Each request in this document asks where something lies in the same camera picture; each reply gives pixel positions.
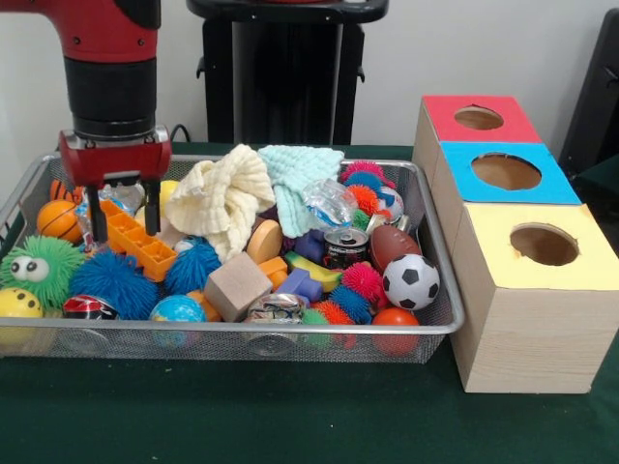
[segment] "black stand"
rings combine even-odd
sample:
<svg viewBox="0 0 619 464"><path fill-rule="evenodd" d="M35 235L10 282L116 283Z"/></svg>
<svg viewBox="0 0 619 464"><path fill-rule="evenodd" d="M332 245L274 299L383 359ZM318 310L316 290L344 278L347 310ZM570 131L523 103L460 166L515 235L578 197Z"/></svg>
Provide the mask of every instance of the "black stand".
<svg viewBox="0 0 619 464"><path fill-rule="evenodd" d="M205 18L198 76L209 141L350 144L364 78L359 24L384 16L388 2L188 0Z"/></svg>

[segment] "mint green towel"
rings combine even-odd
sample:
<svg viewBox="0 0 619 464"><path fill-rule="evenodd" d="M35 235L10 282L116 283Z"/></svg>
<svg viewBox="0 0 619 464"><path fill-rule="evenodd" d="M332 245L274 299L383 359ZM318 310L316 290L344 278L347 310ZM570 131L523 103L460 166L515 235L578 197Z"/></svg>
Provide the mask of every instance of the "mint green towel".
<svg viewBox="0 0 619 464"><path fill-rule="evenodd" d="M315 181L336 181L344 153L331 148L271 145L258 150L258 155L267 165L283 235L291 239L301 237L312 225L303 189Z"/></svg>

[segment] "wire mesh basket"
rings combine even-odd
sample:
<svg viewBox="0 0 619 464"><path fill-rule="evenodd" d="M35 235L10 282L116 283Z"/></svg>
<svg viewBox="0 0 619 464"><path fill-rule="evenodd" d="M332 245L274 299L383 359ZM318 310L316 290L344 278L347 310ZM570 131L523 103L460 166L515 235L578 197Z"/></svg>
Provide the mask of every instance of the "wire mesh basket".
<svg viewBox="0 0 619 464"><path fill-rule="evenodd" d="M180 180L199 160L175 156L166 179ZM425 363L446 334L462 325L454 272L423 172L411 162L377 161L397 185L424 255L437 263L439 294L415 312L420 326L281 326L151 321L0 318L0 356L55 358L279 360L332 363ZM4 257L36 233L54 179L69 183L58 155L35 161L0 211ZM2 339L22 339L2 344Z"/></svg>

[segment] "stacked boxes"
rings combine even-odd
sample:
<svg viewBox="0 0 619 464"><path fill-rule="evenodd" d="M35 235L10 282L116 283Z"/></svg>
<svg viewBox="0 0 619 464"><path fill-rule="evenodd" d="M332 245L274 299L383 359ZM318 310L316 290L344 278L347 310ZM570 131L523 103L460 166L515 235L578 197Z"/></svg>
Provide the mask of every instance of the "stacked boxes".
<svg viewBox="0 0 619 464"><path fill-rule="evenodd" d="M588 392L619 327L619 260L508 97L425 97L426 172L467 318L467 392Z"/></svg>

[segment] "blue spiky ball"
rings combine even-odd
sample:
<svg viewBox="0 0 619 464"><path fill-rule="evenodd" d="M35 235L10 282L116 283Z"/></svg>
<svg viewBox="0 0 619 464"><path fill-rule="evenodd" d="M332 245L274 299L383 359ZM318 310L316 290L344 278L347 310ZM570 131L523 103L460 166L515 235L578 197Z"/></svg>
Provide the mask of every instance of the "blue spiky ball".
<svg viewBox="0 0 619 464"><path fill-rule="evenodd" d="M89 295L110 303L121 319L148 319L157 304L157 285L137 268L135 258L101 251L77 269L71 295Z"/></svg>
<svg viewBox="0 0 619 464"><path fill-rule="evenodd" d="M165 290L170 295L187 295L202 290L209 274L221 266L213 247L204 239L190 239L190 248L181 252L165 275Z"/></svg>
<svg viewBox="0 0 619 464"><path fill-rule="evenodd" d="M348 287L340 285L331 293L329 300L338 304L348 314L348 317L355 321L355 324L369 324L371 322L368 300Z"/></svg>

